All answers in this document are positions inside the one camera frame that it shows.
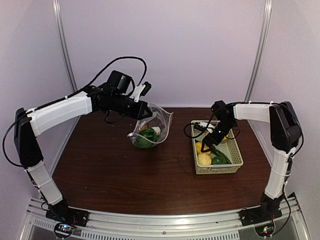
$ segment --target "clear mesh bag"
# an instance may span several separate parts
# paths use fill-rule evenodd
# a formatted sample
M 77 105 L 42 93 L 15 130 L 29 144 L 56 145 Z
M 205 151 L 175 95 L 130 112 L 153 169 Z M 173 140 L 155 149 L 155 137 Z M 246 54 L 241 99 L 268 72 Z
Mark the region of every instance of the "clear mesh bag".
M 174 114 L 154 103 L 149 103 L 148 107 L 153 113 L 152 116 L 138 120 L 134 131 L 128 134 L 132 144 L 142 149 L 152 148 L 167 139 Z

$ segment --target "light green basket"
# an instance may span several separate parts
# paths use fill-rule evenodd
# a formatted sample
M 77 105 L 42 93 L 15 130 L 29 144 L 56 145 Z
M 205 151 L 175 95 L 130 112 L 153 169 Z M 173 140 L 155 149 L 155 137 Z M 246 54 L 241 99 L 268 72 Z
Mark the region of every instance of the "light green basket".
M 199 122 L 208 122 L 205 120 L 193 120 L 191 123 Z M 211 121 L 210 123 L 213 126 L 216 126 L 219 121 Z M 194 125 L 191 125 L 192 136 L 198 135 L 201 131 L 194 128 Z M 241 157 L 240 150 L 237 144 L 236 139 L 234 139 L 234 133 L 232 130 L 229 131 L 226 141 L 220 143 L 218 146 L 215 146 L 216 149 L 223 152 L 230 160 L 232 164 L 215 164 L 215 165 L 199 165 L 198 163 L 198 154 L 196 149 L 196 141 L 202 141 L 205 137 L 205 133 L 200 135 L 197 138 L 192 139 L 193 155 L 194 155 L 194 164 L 195 172 L 198 175 L 202 174 L 234 174 L 238 169 L 244 164 L 244 161 Z

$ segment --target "vertical metal post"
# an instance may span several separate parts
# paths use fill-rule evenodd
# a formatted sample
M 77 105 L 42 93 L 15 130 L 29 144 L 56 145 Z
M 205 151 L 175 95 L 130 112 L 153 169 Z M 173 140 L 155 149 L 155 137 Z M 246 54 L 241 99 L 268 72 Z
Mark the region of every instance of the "vertical metal post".
M 266 45 L 266 41 L 267 41 L 267 36 L 268 36 L 268 32 L 269 32 L 271 13 L 272 13 L 272 0 L 265 0 L 262 26 L 261 26 L 261 32 L 260 32 L 260 39 L 259 39 L 259 44 L 258 44 L 258 48 L 256 51 L 256 56 L 255 56 L 255 61 L 254 61 L 254 65 L 253 65 L 253 69 L 252 69 L 252 73 L 251 73 L 249 86 L 246 91 L 246 95 L 245 95 L 245 99 L 244 99 L 245 102 L 248 102 L 250 100 L 252 92 L 255 87 L 255 83 L 257 80 L 258 73 L 259 73 L 259 68 L 261 65 L 262 56 L 264 53 L 264 49 L 265 49 L 265 45 Z
M 60 0 L 53 0 L 53 12 L 54 12 L 54 18 L 56 21 L 56 26 L 58 29 L 59 41 L 61 45 L 65 69 L 69 78 L 71 89 L 73 92 L 75 92 L 78 90 L 78 88 L 75 81 L 74 73 L 72 71 L 70 56 L 67 48 L 66 36 L 65 36 L 64 25 L 63 25 L 61 9 L 60 9 Z

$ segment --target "wooden table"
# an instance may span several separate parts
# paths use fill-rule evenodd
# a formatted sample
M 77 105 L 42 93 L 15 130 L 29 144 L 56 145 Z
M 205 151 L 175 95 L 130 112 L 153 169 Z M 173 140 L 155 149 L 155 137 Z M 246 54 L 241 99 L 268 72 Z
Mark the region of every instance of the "wooden table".
M 53 178 L 70 206 L 124 214 L 208 213 L 259 205 L 270 165 L 247 121 L 237 143 L 244 165 L 234 174 L 196 175 L 191 120 L 207 120 L 209 108 L 174 112 L 167 140 L 150 149 L 132 145 L 136 121 L 104 123 L 101 112 L 79 120 Z

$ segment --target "robotic arm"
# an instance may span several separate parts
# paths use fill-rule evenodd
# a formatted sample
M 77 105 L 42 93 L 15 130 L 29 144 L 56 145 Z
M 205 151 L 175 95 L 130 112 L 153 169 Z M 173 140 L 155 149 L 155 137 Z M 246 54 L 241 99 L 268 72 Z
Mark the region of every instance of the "robotic arm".
M 50 211 L 46 214 L 47 218 L 65 223 L 72 219 L 75 225 L 86 226 L 88 212 L 68 207 L 46 169 L 36 137 L 67 120 L 97 111 L 115 111 L 137 120 L 151 117 L 153 113 L 148 108 L 148 103 L 139 100 L 140 96 L 146 95 L 151 85 L 145 82 L 135 87 L 131 94 L 124 95 L 131 82 L 133 79 L 130 76 L 113 71 L 107 82 L 98 87 L 88 86 L 76 95 L 59 99 L 52 104 L 16 111 L 16 150 L 21 165 L 48 204 Z
M 292 104 L 288 101 L 280 104 L 264 103 L 229 103 L 217 101 L 211 107 L 220 122 L 202 141 L 203 145 L 218 145 L 237 127 L 236 120 L 252 120 L 270 124 L 273 146 L 273 163 L 268 184 L 262 194 L 258 208 L 242 210 L 242 225 L 251 225 L 281 217 L 279 205 L 284 198 L 284 185 L 290 176 L 292 158 L 299 144 L 302 131 Z

